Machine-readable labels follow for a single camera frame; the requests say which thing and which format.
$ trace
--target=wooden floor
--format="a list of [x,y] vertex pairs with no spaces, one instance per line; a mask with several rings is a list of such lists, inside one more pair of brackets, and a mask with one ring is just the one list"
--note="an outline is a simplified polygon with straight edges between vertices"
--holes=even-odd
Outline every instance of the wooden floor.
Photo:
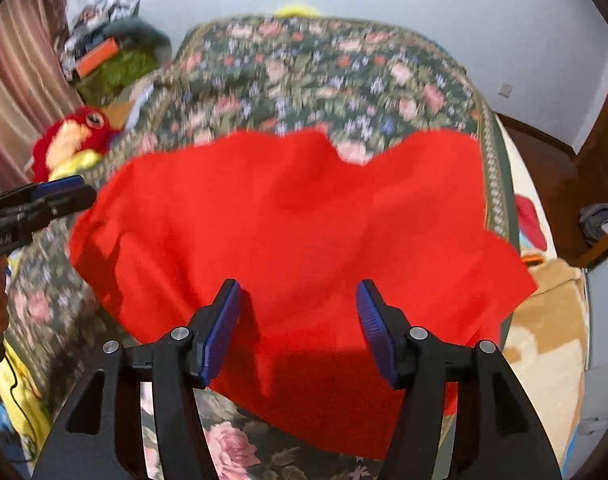
[[558,255],[573,264],[589,249],[578,218],[580,208],[594,202],[594,193],[566,153],[512,128],[507,131],[542,200]]

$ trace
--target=parrot plush toy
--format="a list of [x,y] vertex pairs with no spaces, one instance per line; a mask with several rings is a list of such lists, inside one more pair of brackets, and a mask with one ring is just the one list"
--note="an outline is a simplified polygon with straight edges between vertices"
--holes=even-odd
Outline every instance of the parrot plush toy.
[[78,108],[52,124],[35,143],[33,181],[54,180],[96,164],[119,132],[97,108]]

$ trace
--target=pink curtain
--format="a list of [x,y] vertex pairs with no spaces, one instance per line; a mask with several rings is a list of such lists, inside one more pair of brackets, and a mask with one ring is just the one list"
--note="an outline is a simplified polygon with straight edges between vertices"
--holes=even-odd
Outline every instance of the pink curtain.
[[56,53],[68,37],[66,0],[0,5],[0,191],[27,182],[33,143],[81,105]]

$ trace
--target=wall socket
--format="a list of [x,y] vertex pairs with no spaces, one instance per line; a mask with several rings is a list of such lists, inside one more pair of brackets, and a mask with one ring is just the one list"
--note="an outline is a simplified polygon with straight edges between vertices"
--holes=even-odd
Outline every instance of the wall socket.
[[508,83],[502,83],[497,93],[500,94],[502,97],[506,97],[508,99],[511,96],[512,91],[513,85],[509,85]]

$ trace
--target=metal screw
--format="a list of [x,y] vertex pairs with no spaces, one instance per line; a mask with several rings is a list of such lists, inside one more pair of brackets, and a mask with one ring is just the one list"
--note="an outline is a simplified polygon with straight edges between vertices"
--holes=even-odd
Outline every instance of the metal screw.
[[428,332],[421,326],[414,326],[408,333],[413,339],[418,339],[420,341],[428,337]]
[[178,326],[177,328],[174,328],[173,331],[171,332],[171,337],[173,339],[175,339],[176,341],[181,341],[182,339],[185,339],[188,336],[189,332],[187,327],[185,326]]
[[485,354],[492,354],[493,352],[495,352],[495,349],[497,349],[497,346],[495,346],[495,343],[493,343],[492,341],[484,339],[479,342],[479,349]]
[[115,339],[111,339],[110,341],[107,341],[106,343],[104,343],[104,346],[102,346],[102,350],[104,351],[105,354],[112,354],[119,347],[120,347],[120,344]]

